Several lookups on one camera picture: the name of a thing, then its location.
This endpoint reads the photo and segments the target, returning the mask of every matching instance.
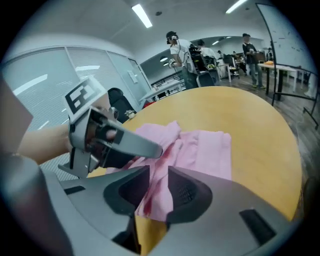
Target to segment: gray floor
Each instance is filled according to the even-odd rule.
[[[270,90],[269,94],[272,96],[274,89],[273,75],[270,75]],[[263,73],[263,84],[267,84],[267,75]],[[284,93],[292,94],[293,78],[290,78],[287,83],[287,78],[283,79],[283,91]],[[250,76],[244,76],[240,73],[240,79],[234,78],[232,83],[229,84],[227,79],[221,81],[222,86],[232,86],[240,88],[258,95],[265,101],[271,104],[272,99],[266,96],[265,90],[257,90],[252,88],[252,79]],[[308,90],[308,87],[304,84],[301,88],[301,84],[297,83],[296,94],[304,96],[304,92]],[[303,108],[308,110],[312,109],[313,101],[301,99],[291,96],[281,96],[283,101],[275,101],[274,108],[279,111],[283,118],[287,121],[293,134],[297,139],[297,144],[301,156],[302,164],[302,185],[306,182],[308,177],[320,177],[320,127],[315,130],[315,123],[307,113],[303,113]],[[320,103],[317,103],[313,116],[320,123]]]

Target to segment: cloth fold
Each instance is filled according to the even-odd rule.
[[[204,130],[181,132],[177,121],[167,126],[146,123],[135,133],[163,148],[160,158],[135,158],[122,169],[150,166],[149,189],[135,211],[139,216],[163,222],[173,210],[173,199],[168,188],[168,166],[227,180],[232,178],[231,136],[228,133]],[[108,173],[117,171],[121,170],[108,169]]]

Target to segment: yellow table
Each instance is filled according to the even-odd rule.
[[[177,120],[182,131],[223,131],[232,138],[232,180],[269,202],[288,220],[297,208],[302,168],[296,139],[284,118],[258,96],[231,87],[210,86],[176,93],[140,111],[123,126]],[[105,173],[97,169],[90,176]],[[146,255],[165,235],[162,222],[136,216],[138,239]]]

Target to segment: pink cloth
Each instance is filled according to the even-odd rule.
[[[181,132],[176,121],[167,126],[147,123],[135,132],[163,148],[160,158],[139,157],[122,169],[150,166],[149,189],[135,211],[137,215],[163,222],[167,213],[173,210],[173,199],[168,188],[168,166],[231,180],[230,134],[204,130]]]

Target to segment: white table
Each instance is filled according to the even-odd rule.
[[[168,91],[173,88],[177,88],[179,92],[182,92],[181,81],[171,80],[168,84],[163,84],[160,87],[158,87],[158,90],[150,90],[140,99],[140,101],[151,99],[157,96],[158,94],[164,93],[165,91]]]
[[[290,66],[284,66],[284,65],[278,65],[276,64],[274,65],[266,65],[266,64],[258,64],[260,67],[264,67],[267,69],[277,69],[277,70],[283,70],[283,71],[287,71],[287,72],[294,72],[294,82],[293,82],[293,89],[292,91],[295,92],[296,91],[296,87],[297,87],[297,77],[298,77],[298,71],[295,68],[292,68]],[[277,81],[279,82],[279,74],[280,72],[277,72]],[[287,74],[287,82],[289,82],[289,73]],[[268,86],[269,83],[269,78],[267,79],[267,88],[269,88]]]
[[[230,74],[230,67],[229,67],[229,64],[225,63],[225,64],[219,64],[216,66],[216,68],[218,70],[220,70],[220,72],[222,71],[221,68],[223,67],[227,67],[227,71],[228,71],[228,77],[229,77],[229,83],[231,84],[231,74]]]

